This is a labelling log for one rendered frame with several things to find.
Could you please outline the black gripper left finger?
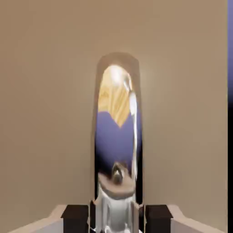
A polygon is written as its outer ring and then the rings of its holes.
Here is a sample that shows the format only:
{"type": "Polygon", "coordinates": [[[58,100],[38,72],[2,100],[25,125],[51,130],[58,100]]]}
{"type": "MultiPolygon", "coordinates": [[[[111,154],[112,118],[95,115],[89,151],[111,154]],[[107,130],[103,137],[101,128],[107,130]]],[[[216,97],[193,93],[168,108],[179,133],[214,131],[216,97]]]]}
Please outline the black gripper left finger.
{"type": "Polygon", "coordinates": [[[50,215],[8,233],[95,233],[87,205],[57,205],[50,215]]]}

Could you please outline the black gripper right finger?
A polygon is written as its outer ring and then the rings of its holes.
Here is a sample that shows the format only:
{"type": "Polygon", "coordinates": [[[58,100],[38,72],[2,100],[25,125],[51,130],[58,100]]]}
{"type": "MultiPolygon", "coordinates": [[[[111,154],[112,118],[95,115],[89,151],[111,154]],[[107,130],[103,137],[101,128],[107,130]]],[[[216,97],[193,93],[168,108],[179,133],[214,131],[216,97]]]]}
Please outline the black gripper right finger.
{"type": "Polygon", "coordinates": [[[140,211],[139,233],[225,233],[184,216],[177,205],[144,205],[140,211]]]}

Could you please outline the curved shiny metal handle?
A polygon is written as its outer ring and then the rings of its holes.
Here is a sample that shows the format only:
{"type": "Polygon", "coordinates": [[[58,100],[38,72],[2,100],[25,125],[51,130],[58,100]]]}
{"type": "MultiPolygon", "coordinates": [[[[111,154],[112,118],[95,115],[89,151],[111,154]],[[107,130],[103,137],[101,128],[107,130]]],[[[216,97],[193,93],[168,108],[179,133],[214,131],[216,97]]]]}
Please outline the curved shiny metal handle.
{"type": "Polygon", "coordinates": [[[142,111],[138,60],[125,52],[97,63],[92,120],[94,233],[142,233],[142,111]]]}

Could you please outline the tan cabinet door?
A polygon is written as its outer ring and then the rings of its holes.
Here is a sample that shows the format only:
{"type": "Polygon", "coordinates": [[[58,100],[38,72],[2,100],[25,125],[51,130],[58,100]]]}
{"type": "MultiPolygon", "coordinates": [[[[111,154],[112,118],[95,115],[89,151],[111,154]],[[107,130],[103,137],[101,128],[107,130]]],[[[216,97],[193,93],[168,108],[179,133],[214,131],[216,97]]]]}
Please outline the tan cabinet door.
{"type": "Polygon", "coordinates": [[[227,0],[0,0],[0,233],[86,204],[96,66],[138,59],[144,201],[227,229],[227,0]]]}

